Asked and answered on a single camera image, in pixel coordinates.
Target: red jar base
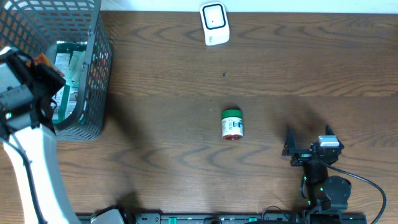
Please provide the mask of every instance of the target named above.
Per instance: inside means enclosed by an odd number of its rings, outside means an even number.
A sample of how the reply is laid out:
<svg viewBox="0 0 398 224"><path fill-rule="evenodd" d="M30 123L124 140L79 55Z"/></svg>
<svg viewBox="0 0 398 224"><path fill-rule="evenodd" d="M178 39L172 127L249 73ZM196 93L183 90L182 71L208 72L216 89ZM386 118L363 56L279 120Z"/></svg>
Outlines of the red jar base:
<svg viewBox="0 0 398 224"><path fill-rule="evenodd" d="M234 141L234 140L238 140L238 139L243 138L243 136L240 135L240 134L229 134L229 135L223 136L223 138L224 138L225 140Z"/></svg>

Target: black square outline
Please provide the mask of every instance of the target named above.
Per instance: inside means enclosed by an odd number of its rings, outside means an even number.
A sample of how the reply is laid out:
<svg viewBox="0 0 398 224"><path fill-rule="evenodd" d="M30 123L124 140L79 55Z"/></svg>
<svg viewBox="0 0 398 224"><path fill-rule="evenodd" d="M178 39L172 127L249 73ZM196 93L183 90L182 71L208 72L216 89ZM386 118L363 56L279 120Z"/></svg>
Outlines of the black square outline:
<svg viewBox="0 0 398 224"><path fill-rule="evenodd" d="M223 15L224 25L219 26L219 27L213 27L213 28L209 28L209 27L207 26L205 8L211 7L211 6L220 6L220 8L221 8L221 13L222 13L222 15ZM223 28L223 27L226 25L225 16L224 16L224 9L223 9L223 6L222 6L221 4L217 3L217 4L212 4L212 5L205 6L205 7L203 7L202 12L203 12L203 18L204 18L204 20L205 20L205 25L206 25L206 28L207 28L208 30Z"/></svg>

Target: wooden surface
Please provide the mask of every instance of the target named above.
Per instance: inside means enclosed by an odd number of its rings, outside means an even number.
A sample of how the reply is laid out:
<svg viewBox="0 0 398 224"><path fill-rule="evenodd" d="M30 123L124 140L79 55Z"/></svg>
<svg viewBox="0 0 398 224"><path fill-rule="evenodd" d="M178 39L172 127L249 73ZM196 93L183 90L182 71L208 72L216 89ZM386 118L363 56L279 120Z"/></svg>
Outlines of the wooden surface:
<svg viewBox="0 0 398 224"><path fill-rule="evenodd" d="M76 212L262 212L303 206L303 170L282 157L286 126L308 146L330 124L336 167L379 184L381 223L398 217L398 17L229 13L231 38L204 43L199 13L102 12L114 47L106 124L93 142L60 142ZM244 138L220 136L238 106ZM369 222L380 193L351 177L349 211ZM0 223L22 223L16 179L0 152Z"/></svg>

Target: cable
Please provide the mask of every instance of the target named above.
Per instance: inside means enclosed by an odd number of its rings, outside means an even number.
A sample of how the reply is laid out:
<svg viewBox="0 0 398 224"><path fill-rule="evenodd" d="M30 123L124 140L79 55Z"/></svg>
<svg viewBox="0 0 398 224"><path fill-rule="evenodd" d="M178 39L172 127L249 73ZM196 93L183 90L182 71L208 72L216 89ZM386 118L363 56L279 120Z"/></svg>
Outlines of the cable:
<svg viewBox="0 0 398 224"><path fill-rule="evenodd" d="M289 221L289 218L287 218L286 214L282 211L282 209L280 209L278 206L275 206L275 205L271 205L270 207L268 207L264 210L264 212L261 215L261 220L264 220L264 215L266 215L268 209L270 209L270 208L278 208L279 211L282 213L282 215Z"/></svg>
<svg viewBox="0 0 398 224"><path fill-rule="evenodd" d="M363 177L361 177L361 176L358 176L358 175L356 175L356 174L352 174L352 173L350 173L350 172L341 170L341 169L339 169L339 168L332 167L331 165L326 164L326 163L323 162L322 160L319 160L319 161L320 161L324 166L326 166L326 167L329 168L329 169L332 169L332 170L335 170L335 171L337 171L337 172L341 172L342 174L346 174L346 175L355 177L355 178L357 178L357 179L359 179L359 180L362 180L363 182L366 182L366 183L372 185L373 187L377 188L377 189L380 191L380 193L381 193L381 195L382 195L382 197L383 197L383 204L381 205L380 212L378 213L378 215L375 217L375 219L374 219L374 220L372 221L372 223L371 223L371 224L375 224L375 223L380 219L380 217L382 216L384 210L386 209L387 197L386 197L386 193L384 193L383 189L381 189L381 187L379 187L377 184L371 182L371 181L368 180L368 179L365 179L365 178L363 178Z"/></svg>
<svg viewBox="0 0 398 224"><path fill-rule="evenodd" d="M20 146L19 141L17 140L15 135L12 135L12 137L14 138L15 142L17 143L17 145ZM22 158L22 161L24 163L24 167L25 167L25 170L26 170L27 181L29 183L30 196L32 197L33 207L35 209L35 213L36 213L36 216L37 216L37 221L38 221L39 224L46 224L47 222L45 221L45 219L43 217L42 211L40 210L40 207L39 207L39 201L37 200L37 194L36 194L36 189L35 189L35 185L34 185L34 182L33 182L32 170L30 169L29 159L27 158L26 154L21 152L21 150L23 150L22 148L18 149L17 147L15 147L9 141L5 140L2 137L0 137L0 140L3 143L6 143L7 145L9 145L11 148L13 148L13 150L15 150L20 155L20 157Z"/></svg>

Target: bottle label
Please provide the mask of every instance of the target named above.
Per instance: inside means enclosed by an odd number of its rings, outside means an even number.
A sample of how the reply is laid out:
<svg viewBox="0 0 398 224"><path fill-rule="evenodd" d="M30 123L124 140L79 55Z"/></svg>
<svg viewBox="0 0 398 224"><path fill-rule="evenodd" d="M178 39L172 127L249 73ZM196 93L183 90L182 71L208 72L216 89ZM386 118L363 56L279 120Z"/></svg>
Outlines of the bottle label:
<svg viewBox="0 0 398 224"><path fill-rule="evenodd" d="M223 137L230 134L239 134L243 136L242 118L230 117L221 120Z"/></svg>

